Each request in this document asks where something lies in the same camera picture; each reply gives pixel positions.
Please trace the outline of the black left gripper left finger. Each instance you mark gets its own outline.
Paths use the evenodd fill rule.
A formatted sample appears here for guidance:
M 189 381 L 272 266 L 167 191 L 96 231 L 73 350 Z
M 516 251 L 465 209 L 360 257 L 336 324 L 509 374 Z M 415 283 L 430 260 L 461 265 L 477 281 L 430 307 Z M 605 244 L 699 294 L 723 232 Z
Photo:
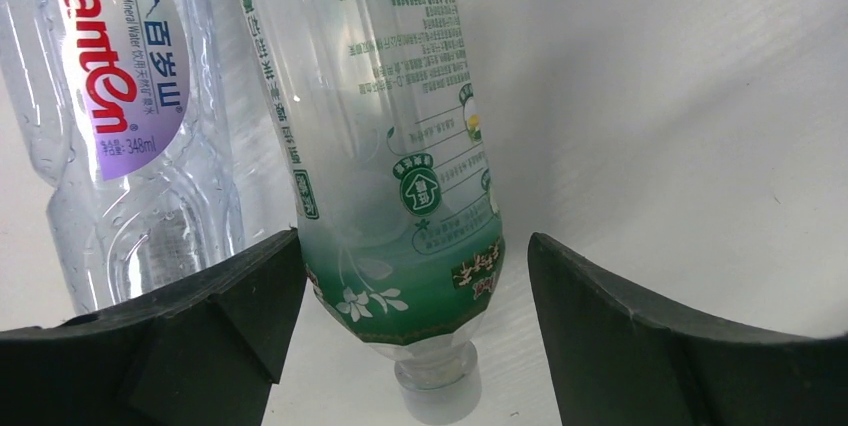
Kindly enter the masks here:
M 5 425 L 258 425 L 305 292 L 295 230 L 52 328 L 1 335 Z

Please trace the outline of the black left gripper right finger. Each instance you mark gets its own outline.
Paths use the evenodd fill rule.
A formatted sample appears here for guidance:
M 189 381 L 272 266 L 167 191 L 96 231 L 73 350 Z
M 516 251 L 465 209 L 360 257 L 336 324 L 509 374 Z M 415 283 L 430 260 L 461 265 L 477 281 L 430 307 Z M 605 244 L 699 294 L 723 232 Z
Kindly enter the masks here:
M 529 279 L 566 425 L 843 425 L 847 339 L 720 318 L 618 276 L 551 236 Z

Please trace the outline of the green tinted bottle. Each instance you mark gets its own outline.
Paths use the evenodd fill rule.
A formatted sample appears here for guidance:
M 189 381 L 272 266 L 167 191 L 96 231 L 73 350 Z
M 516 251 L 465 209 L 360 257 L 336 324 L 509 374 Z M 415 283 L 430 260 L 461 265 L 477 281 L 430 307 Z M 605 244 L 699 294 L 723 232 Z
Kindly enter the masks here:
M 506 246 L 457 0 L 239 1 L 316 299 L 418 420 L 458 421 Z

